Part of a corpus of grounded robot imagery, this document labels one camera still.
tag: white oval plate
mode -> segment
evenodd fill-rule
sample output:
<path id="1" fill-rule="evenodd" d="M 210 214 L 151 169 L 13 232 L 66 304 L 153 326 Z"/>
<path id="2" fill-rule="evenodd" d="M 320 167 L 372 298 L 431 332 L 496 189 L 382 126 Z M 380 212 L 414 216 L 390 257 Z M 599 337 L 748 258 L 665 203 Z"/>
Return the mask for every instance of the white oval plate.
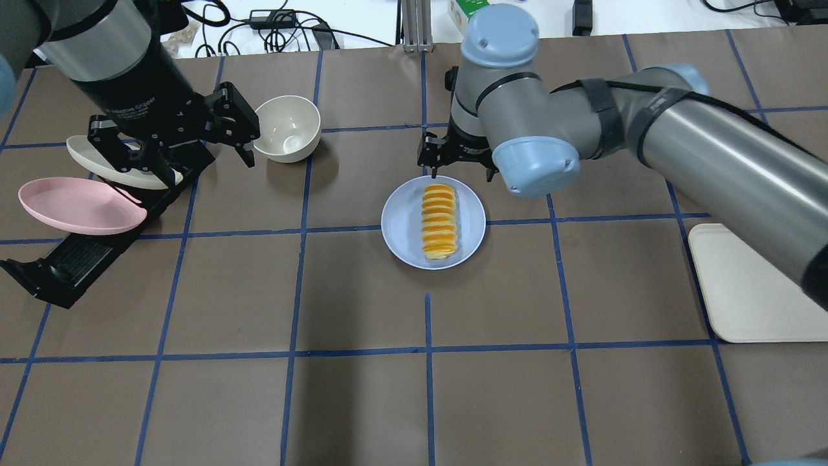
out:
<path id="1" fill-rule="evenodd" d="M 454 188 L 457 199 L 457 251 L 445 259 L 429 260 L 422 252 L 422 195 L 426 187 L 443 183 Z M 431 176 L 404 182 L 385 201 L 380 221 L 388 249 L 401 261 L 418 269 L 440 270 L 468 259 L 480 247 L 486 232 L 483 203 L 470 187 L 454 178 Z"/>
<path id="2" fill-rule="evenodd" d="M 66 139 L 66 148 L 69 149 L 69 154 L 81 167 L 101 178 L 131 187 L 140 187 L 141 189 L 166 189 L 166 185 L 150 172 L 132 169 L 121 173 L 114 169 L 104 156 L 98 152 L 98 149 L 87 140 L 86 136 L 72 136 Z M 175 172 L 175 174 L 176 184 L 178 184 L 184 177 L 178 172 Z"/>

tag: white bowl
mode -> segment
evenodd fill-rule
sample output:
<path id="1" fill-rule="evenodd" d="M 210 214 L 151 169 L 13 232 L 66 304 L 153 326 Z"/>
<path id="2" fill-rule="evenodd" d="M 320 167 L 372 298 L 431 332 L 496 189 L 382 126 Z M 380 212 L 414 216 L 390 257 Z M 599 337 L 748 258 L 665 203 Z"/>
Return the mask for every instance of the white bowl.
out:
<path id="1" fill-rule="evenodd" d="M 422 252 L 422 195 L 426 187 L 442 183 L 455 190 L 457 200 L 457 251 L 445 259 L 430 260 Z M 388 249 L 408 265 L 426 270 L 454 267 L 468 259 L 486 232 L 486 211 L 483 203 L 470 187 L 454 178 L 430 176 L 404 182 L 394 191 L 383 207 L 380 220 L 383 239 Z"/>
<path id="2" fill-rule="evenodd" d="M 127 146 L 133 149 L 138 148 L 134 144 L 127 144 Z M 164 182 L 151 172 L 142 172 L 135 168 L 128 172 L 119 172 L 114 169 L 106 158 L 98 152 L 98 149 L 86 139 L 86 136 L 72 136 L 66 139 L 66 148 L 69 149 L 69 154 L 81 167 L 101 178 L 127 186 L 140 187 L 141 189 L 167 189 Z M 184 179 L 178 172 L 175 172 L 175 175 L 176 184 Z"/>
<path id="3" fill-rule="evenodd" d="M 313 102 L 299 95 L 280 95 L 256 109 L 262 137 L 253 146 L 281 163 L 299 162 L 316 149 L 322 120 Z"/>

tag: black cable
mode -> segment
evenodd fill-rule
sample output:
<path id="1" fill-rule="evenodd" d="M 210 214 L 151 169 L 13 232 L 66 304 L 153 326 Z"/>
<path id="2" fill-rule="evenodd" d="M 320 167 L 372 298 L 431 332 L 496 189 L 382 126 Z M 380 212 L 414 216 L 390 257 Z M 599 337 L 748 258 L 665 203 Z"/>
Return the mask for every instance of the black cable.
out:
<path id="1" fill-rule="evenodd" d="M 756 5 L 759 5 L 760 3 L 767 3 L 767 2 L 771 2 L 771 1 L 772 0 L 755 0 L 754 2 L 745 3 L 744 5 L 739 5 L 738 7 L 732 7 L 732 8 L 717 8 L 717 7 L 714 7 L 713 5 L 710 5 L 710 2 L 708 2 L 708 0 L 701 0 L 701 4 L 704 5 L 705 7 L 707 7 L 707 9 L 713 10 L 714 12 L 717 12 L 717 13 L 732 13 L 732 12 L 737 12 L 739 10 L 744 10 L 745 8 L 751 8 L 751 7 L 756 8 Z"/>
<path id="2" fill-rule="evenodd" d="M 273 35 L 273 48 L 275 51 L 283 51 L 285 50 L 285 46 L 287 45 L 287 39 L 282 34 L 282 31 L 274 31 L 275 34 Z M 279 37 L 282 38 L 282 45 L 279 46 Z"/>
<path id="3" fill-rule="evenodd" d="M 306 12 L 305 10 L 294 10 L 294 12 L 296 12 L 296 13 L 302 13 L 302 14 L 308 15 L 309 17 L 314 18 L 316 21 L 318 21 L 318 22 L 319 22 L 319 25 L 320 25 L 320 26 L 323 26 L 323 28 L 324 28 L 326 31 L 330 31 L 330 25 L 328 24 L 328 22 L 327 22 L 327 21 L 325 21 L 324 19 L 322 19 L 319 15 L 317 15 L 317 14 L 315 14 L 315 13 L 311 13 L 311 12 Z M 334 48 L 335 48 L 335 49 L 341 49 L 342 47 L 341 47 L 341 46 L 339 46 L 339 43 L 336 41 L 336 36 L 334 36 L 333 32 L 331 32 L 331 36 L 334 38 Z"/>
<path id="4" fill-rule="evenodd" d="M 213 3 L 205 3 L 204 7 L 201 8 L 201 14 L 203 16 L 207 16 L 207 7 L 216 7 L 216 6 Z M 207 26 L 208 26 L 207 23 L 203 23 L 201 25 L 201 37 L 204 39 L 205 43 L 198 46 L 198 48 L 195 49 L 195 58 L 199 57 L 199 52 L 201 51 L 202 47 L 204 47 L 205 51 L 207 52 L 207 56 L 218 55 L 217 53 L 215 53 L 215 49 L 213 49 L 213 47 L 211 47 L 207 43 Z"/>
<path id="5" fill-rule="evenodd" d="M 299 27 L 299 29 L 313 30 L 313 27 Z M 360 39 L 365 39 L 366 41 L 371 41 L 371 42 L 377 42 L 378 44 L 383 44 L 384 46 L 389 46 L 389 47 L 394 46 L 393 44 L 389 44 L 388 42 L 383 42 L 383 41 L 380 41 L 379 39 L 374 39 L 373 37 L 363 36 L 362 34 L 357 34 L 356 32 L 347 32 L 347 31 L 342 31 L 340 29 L 332 29 L 330 27 L 326 27 L 325 30 L 328 31 L 328 32 L 337 32 L 339 34 L 345 34 L 346 36 L 359 37 Z"/>
<path id="6" fill-rule="evenodd" d="M 738 7 L 732 7 L 732 8 L 717 8 L 717 7 L 714 7 L 713 5 L 710 5 L 710 2 L 708 2 L 708 0 L 700 0 L 700 1 L 701 1 L 701 4 L 703 4 L 705 7 L 707 7 L 707 9 L 709 9 L 711 11 L 714 11 L 714 12 L 717 12 L 717 13 L 732 13 L 732 12 L 737 12 L 739 10 L 744 10 L 745 8 L 752 8 L 753 9 L 753 14 L 758 16 L 758 17 L 776 18 L 778 20 L 784 21 L 785 24 L 788 24 L 788 22 L 785 21 L 785 19 L 782 18 L 782 17 L 776 16 L 776 15 L 766 15 L 766 14 L 762 14 L 759 11 L 757 11 L 757 9 L 756 9 L 757 5 L 760 5 L 762 3 L 768 3 L 768 2 L 771 2 L 772 0 L 754 0 L 751 3 L 745 3 L 744 5 L 739 5 Z"/>
<path id="7" fill-rule="evenodd" d="M 204 10 L 202 10 L 201 16 L 199 16 L 195 12 L 190 10 L 189 8 L 185 7 L 184 5 L 181 5 L 181 7 L 184 8 L 184 13 L 188 17 L 191 17 L 191 18 L 195 19 L 197 22 L 200 22 L 201 24 L 205 24 L 207 26 L 212 26 L 212 27 L 222 27 L 222 26 L 227 26 L 228 24 L 230 24 L 230 19 L 232 19 L 232 18 L 230 18 L 230 10 L 227 9 L 227 5 L 224 5 L 224 3 L 221 0 L 207 0 L 207 2 L 209 2 L 209 4 L 213 5 L 214 7 L 218 8 L 219 10 L 221 10 L 221 12 L 224 14 L 224 17 L 221 20 L 213 21 L 213 20 L 207 19 L 206 18 L 207 15 L 205 14 Z"/>
<path id="8" fill-rule="evenodd" d="M 224 38 L 225 38 L 225 37 L 226 37 L 226 36 L 227 36 L 227 35 L 228 35 L 228 34 L 229 34 L 229 33 L 230 33 L 233 29 L 237 29 L 237 28 L 242 27 L 242 26 L 249 26 L 249 24 L 247 24 L 246 22 L 242 22 L 242 23 L 239 23 L 239 24 L 234 24 L 234 25 L 232 25 L 231 27 L 228 27 L 227 29 L 225 29 L 225 30 L 224 30 L 224 32 L 221 34 L 221 37 L 219 38 L 219 50 L 223 50 L 223 48 L 222 48 L 222 46 L 221 46 L 221 43 L 222 43 L 222 42 L 224 42 Z"/>
<path id="9" fill-rule="evenodd" d="M 227 46 L 233 46 L 233 48 L 234 48 L 234 49 L 236 49 L 236 54 L 237 54 L 237 55 L 242 55 L 242 52 L 238 49 L 238 47 L 236 46 L 236 44 L 233 44 L 231 41 L 226 41 L 226 42 L 224 43 L 224 49 L 222 49 L 222 52 L 223 52 L 225 55 L 230 55 L 230 54 L 227 52 Z"/>
<path id="10" fill-rule="evenodd" d="M 306 20 L 300 21 L 300 22 L 299 22 L 299 26 L 301 27 L 301 26 L 302 26 L 302 25 L 304 25 L 306 22 L 310 22 L 310 21 L 316 21 L 317 23 L 319 23 L 319 20 L 318 20 L 318 19 L 316 19 L 316 18 L 314 18 L 314 17 L 311 17 L 311 18 L 308 18 L 308 19 L 306 19 Z M 308 40 L 308 36 L 307 36 L 307 33 L 306 33 L 306 30 L 305 30 L 305 29 L 302 29 L 302 36 L 304 36 L 304 37 L 305 37 L 305 45 L 308 47 L 308 51 L 310 51 L 310 50 L 311 50 L 311 41 L 309 41 L 309 40 Z"/>
<path id="11" fill-rule="evenodd" d="M 308 40 L 308 32 L 305 29 L 302 29 L 302 37 L 305 38 L 305 45 L 308 47 L 308 51 L 311 51 L 311 41 Z M 299 39 L 296 39 L 296 49 L 299 50 Z"/>
<path id="12" fill-rule="evenodd" d="M 783 18 L 783 17 L 779 17 L 779 16 L 776 16 L 776 15 L 764 15 L 764 14 L 762 14 L 762 13 L 760 13 L 760 12 L 756 11 L 756 6 L 757 6 L 757 5 L 758 5 L 758 3 L 754 3 L 754 4 L 753 4 L 753 14 L 754 14 L 754 15 L 756 15 L 756 16 L 758 16 L 758 17 L 772 17 L 772 18 L 776 18 L 776 19 L 778 19 L 778 20 L 780 20 L 780 21 L 785 22 L 785 24 L 786 24 L 786 25 L 790 26 L 790 23 L 789 23 L 789 22 L 787 22 L 787 21 L 785 21 L 785 18 Z"/>
<path id="13" fill-rule="evenodd" d="M 271 40 L 270 38 L 273 35 L 273 30 L 271 29 L 270 33 L 267 34 L 267 36 L 262 36 L 262 31 L 264 31 L 264 30 L 259 29 L 258 30 L 258 35 L 259 35 L 259 38 L 262 39 L 262 42 L 263 42 L 263 45 L 264 45 L 264 52 L 265 53 L 270 53 L 270 52 L 273 51 L 273 47 L 274 47 L 272 42 L 270 42 L 270 40 Z"/>

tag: white plate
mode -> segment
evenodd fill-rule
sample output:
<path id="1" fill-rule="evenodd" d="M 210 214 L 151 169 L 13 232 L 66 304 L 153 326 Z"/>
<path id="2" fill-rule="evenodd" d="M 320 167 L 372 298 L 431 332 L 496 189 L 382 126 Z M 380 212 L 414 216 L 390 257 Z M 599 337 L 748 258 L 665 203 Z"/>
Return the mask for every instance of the white plate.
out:
<path id="1" fill-rule="evenodd" d="M 828 313 L 725 226 L 695 226 L 688 240 L 710 326 L 722 339 L 828 341 Z"/>
<path id="2" fill-rule="evenodd" d="M 66 148 L 69 149 L 69 154 L 81 167 L 101 178 L 131 187 L 140 187 L 141 189 L 166 189 L 166 185 L 150 172 L 132 169 L 121 173 L 114 169 L 104 156 L 98 152 L 98 149 L 86 139 L 86 136 L 72 136 L 66 139 Z M 176 184 L 178 184 L 184 177 L 178 172 L 175 172 L 175 174 Z"/>
<path id="3" fill-rule="evenodd" d="M 455 190 L 457 199 L 457 251 L 445 259 L 429 260 L 422 252 L 422 195 L 426 187 L 442 183 Z M 385 201 L 380 221 L 388 249 L 401 261 L 418 269 L 440 270 L 468 259 L 483 242 L 486 212 L 474 191 L 454 178 L 430 176 L 404 182 Z"/>

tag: power adapter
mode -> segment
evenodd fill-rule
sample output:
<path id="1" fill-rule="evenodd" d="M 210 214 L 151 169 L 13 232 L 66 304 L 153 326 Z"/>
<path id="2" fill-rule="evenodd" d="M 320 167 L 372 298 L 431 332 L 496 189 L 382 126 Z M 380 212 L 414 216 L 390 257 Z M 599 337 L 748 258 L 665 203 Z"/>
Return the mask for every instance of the power adapter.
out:
<path id="1" fill-rule="evenodd" d="M 294 10 L 251 10 L 248 23 L 254 31 L 299 27 Z"/>
<path id="2" fill-rule="evenodd" d="M 592 33 L 592 0 L 575 0 L 572 4 L 572 35 Z"/>

